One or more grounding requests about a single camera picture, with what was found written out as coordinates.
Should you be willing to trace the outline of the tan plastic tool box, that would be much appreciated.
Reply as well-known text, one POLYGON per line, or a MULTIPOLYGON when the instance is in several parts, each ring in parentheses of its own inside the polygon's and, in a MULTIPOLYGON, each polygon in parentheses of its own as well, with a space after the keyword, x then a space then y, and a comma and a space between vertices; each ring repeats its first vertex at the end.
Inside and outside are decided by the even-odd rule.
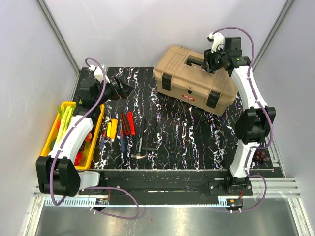
POLYGON ((236 99, 236 84, 224 69, 214 73, 202 69, 203 61, 200 53, 170 46, 153 69, 157 91, 222 116, 236 99))

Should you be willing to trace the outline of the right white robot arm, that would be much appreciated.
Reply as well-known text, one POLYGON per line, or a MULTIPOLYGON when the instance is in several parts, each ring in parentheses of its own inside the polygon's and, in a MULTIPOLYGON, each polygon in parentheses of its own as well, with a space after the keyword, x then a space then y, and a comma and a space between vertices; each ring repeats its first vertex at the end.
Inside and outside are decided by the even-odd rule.
POLYGON ((241 38, 225 38, 221 33, 210 33, 207 39, 212 46, 204 51, 203 67, 211 73, 225 69, 236 84, 243 103, 243 113, 234 128, 238 139, 234 160, 223 183, 218 185, 219 190, 234 195, 242 193, 249 185, 250 162, 255 151, 270 145, 265 143, 265 138, 273 137, 276 110, 267 105, 259 92, 251 61, 242 55, 241 38))

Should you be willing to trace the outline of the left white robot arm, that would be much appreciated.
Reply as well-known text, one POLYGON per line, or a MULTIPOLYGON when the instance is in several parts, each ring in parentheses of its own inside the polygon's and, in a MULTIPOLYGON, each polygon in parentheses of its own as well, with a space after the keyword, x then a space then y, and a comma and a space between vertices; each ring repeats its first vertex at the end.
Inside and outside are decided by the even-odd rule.
POLYGON ((52 151, 47 156, 40 156, 36 161, 36 172, 41 193, 63 198, 74 197, 79 190, 90 188, 95 194, 105 192, 107 183, 95 171, 76 170, 74 162, 77 153, 88 133, 95 129, 94 121, 100 114, 100 105, 107 100, 127 99, 133 87, 115 78, 116 84, 103 75, 102 90, 98 91, 98 82, 93 87, 91 98, 82 98, 82 104, 75 109, 87 109, 84 115, 73 115, 65 134, 55 141, 52 151))

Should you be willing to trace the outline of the yellow utility knife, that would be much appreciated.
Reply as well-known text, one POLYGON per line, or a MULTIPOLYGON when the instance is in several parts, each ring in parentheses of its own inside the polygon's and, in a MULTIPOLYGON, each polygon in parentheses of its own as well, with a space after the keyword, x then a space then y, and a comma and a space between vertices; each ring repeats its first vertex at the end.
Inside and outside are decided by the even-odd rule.
POLYGON ((107 132, 106 135, 110 139, 115 139, 116 133, 117 133, 117 127, 118 127, 118 120, 115 118, 112 118, 107 125, 107 132))

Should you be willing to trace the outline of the black hex key set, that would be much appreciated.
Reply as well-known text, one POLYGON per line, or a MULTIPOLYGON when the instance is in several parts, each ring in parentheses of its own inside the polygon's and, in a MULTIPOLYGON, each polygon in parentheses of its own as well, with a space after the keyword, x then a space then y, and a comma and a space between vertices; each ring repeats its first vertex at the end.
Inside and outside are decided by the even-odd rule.
POLYGON ((143 148, 142 148, 144 151, 156 152, 156 148, 152 147, 152 143, 153 143, 153 135, 154 135, 154 132, 155 132, 155 129, 156 129, 156 126, 157 126, 157 120, 158 120, 157 117, 153 117, 151 130, 150 130, 150 135, 149 135, 149 138, 148 138, 148 141, 147 141, 147 145, 143 146, 143 148))

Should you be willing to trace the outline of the black marble pattern mat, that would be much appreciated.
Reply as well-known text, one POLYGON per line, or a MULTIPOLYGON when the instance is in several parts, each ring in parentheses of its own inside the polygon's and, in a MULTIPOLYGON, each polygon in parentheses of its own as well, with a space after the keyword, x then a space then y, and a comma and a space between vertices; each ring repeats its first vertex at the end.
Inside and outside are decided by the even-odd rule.
POLYGON ((121 152, 120 139, 105 140, 99 150, 98 138, 91 162, 92 169, 226 169, 232 163, 237 148, 235 122, 243 104, 237 97, 222 116, 216 116, 188 103, 160 94, 151 67, 111 67, 108 77, 119 77, 134 87, 126 100, 107 101, 99 134, 102 135, 111 118, 121 113, 133 114, 134 125, 140 131, 146 118, 143 140, 150 135, 151 122, 157 117, 153 135, 156 152, 141 160, 131 158, 138 151, 139 133, 127 138, 127 152, 121 152))

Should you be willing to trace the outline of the small blue red screwdriver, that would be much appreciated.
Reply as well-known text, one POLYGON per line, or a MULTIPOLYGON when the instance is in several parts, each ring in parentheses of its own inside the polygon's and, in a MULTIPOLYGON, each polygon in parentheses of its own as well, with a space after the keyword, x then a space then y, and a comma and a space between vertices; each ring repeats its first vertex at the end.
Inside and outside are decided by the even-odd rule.
POLYGON ((99 150, 103 149, 106 137, 107 137, 107 131, 105 130, 104 133, 101 136, 100 145, 99 145, 99 148, 98 148, 99 150))

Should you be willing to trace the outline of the red cherry cluster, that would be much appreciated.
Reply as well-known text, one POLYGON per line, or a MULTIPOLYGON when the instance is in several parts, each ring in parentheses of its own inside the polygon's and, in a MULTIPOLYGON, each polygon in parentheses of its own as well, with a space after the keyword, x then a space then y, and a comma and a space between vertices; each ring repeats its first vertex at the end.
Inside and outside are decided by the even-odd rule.
POLYGON ((93 138, 93 135, 92 135, 91 132, 89 132, 89 133, 86 135, 86 137, 85 137, 83 143, 81 144, 81 146, 80 146, 80 148, 79 148, 79 151, 80 151, 80 152, 83 152, 83 151, 85 150, 85 146, 92 140, 92 138, 93 138))

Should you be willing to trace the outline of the green white leek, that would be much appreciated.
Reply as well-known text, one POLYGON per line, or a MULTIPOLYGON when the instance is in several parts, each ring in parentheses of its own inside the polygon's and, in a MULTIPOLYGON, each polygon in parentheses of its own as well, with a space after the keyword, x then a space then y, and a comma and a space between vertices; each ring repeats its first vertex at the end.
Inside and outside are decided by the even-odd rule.
POLYGON ((73 117, 73 112, 76 108, 76 103, 73 103, 70 106, 66 106, 61 108, 60 106, 57 107, 58 108, 58 113, 60 115, 61 118, 61 122, 60 122, 60 126, 59 126, 59 131, 56 137, 56 142, 59 143, 62 138, 64 137, 68 126, 71 122, 71 119, 73 117))

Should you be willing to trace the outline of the steel claw hammer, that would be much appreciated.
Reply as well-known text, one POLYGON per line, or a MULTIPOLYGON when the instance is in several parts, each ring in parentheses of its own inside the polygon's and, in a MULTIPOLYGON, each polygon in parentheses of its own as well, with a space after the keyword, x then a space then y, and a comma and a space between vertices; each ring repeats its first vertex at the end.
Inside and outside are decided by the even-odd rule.
POLYGON ((142 118, 141 122, 141 130, 140 130, 140 140, 139 140, 139 147, 138 147, 138 153, 132 154, 131 158, 141 160, 147 157, 147 154, 142 155, 142 147, 143 147, 143 137, 144 137, 144 131, 145 131, 145 125, 146 125, 146 118, 142 118))

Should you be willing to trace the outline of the red apple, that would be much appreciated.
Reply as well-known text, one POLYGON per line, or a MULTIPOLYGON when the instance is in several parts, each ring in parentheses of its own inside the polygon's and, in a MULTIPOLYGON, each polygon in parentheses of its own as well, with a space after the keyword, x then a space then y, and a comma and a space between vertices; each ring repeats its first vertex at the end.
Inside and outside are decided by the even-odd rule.
POLYGON ((82 158, 83 158, 82 152, 78 152, 77 155, 76 155, 76 158, 75 158, 74 165, 75 166, 79 166, 79 164, 82 161, 82 158))

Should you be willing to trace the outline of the yellow plastic bin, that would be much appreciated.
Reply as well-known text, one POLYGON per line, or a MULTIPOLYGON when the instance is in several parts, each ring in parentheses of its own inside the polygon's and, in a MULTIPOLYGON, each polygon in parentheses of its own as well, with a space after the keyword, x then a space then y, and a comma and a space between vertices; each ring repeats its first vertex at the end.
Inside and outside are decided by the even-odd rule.
MULTIPOLYGON (((91 133, 93 135, 92 140, 85 146, 85 150, 82 152, 83 158, 81 163, 79 164, 79 166, 75 166, 76 170, 79 171, 83 171, 83 170, 87 170, 90 168, 92 159, 93 159, 93 155, 94 155, 94 150, 95 150, 95 146, 96 146, 96 142, 98 140, 99 137, 99 131, 101 128, 101 124, 104 118, 104 112, 105 112, 105 105, 101 104, 99 106, 100 108, 100 114, 98 117, 98 120, 94 123, 94 126, 91 130, 91 133)), ((49 144, 51 143, 51 141, 57 137, 58 131, 59 131, 59 124, 60 124, 61 118, 59 113, 57 113, 57 116, 55 118, 55 121, 53 123, 53 126, 50 130, 50 133, 48 135, 48 138, 46 140, 46 143, 44 145, 44 148, 41 152, 41 156, 48 156, 50 153, 50 149, 49 149, 49 144)))

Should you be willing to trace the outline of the green lime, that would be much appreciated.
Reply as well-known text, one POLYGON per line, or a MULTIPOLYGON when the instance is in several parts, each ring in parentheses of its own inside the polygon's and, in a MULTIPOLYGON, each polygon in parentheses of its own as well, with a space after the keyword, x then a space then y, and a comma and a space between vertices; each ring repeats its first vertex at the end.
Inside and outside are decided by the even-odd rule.
POLYGON ((54 145, 55 145, 55 142, 56 142, 56 138, 54 138, 54 139, 51 141, 51 143, 49 144, 49 149, 50 149, 50 150, 53 150, 54 145))

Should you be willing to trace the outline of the dark purple grape bunch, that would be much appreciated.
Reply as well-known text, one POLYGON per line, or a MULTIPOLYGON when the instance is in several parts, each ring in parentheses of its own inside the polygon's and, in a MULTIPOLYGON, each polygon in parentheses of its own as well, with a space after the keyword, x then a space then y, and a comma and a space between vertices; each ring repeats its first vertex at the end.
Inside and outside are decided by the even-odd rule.
POLYGON ((266 152, 257 150, 254 153, 254 160, 258 163, 266 163, 270 160, 270 158, 266 155, 266 152))

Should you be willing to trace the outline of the red handled pliers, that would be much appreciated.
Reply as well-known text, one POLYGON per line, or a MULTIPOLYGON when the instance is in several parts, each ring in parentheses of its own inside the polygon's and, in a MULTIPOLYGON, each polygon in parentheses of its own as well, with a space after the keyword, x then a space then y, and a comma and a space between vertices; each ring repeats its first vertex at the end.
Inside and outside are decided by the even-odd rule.
POLYGON ((123 133, 127 136, 133 136, 136 134, 134 127, 134 119, 131 111, 125 113, 121 113, 121 121, 123 127, 123 133))

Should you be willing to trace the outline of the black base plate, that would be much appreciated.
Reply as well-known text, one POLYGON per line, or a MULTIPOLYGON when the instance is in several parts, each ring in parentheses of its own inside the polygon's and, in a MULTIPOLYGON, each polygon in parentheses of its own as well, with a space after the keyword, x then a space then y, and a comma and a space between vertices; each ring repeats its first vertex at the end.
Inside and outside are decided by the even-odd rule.
POLYGON ((252 184, 226 189, 226 170, 99 170, 100 186, 121 188, 140 205, 210 205, 252 196, 252 184))

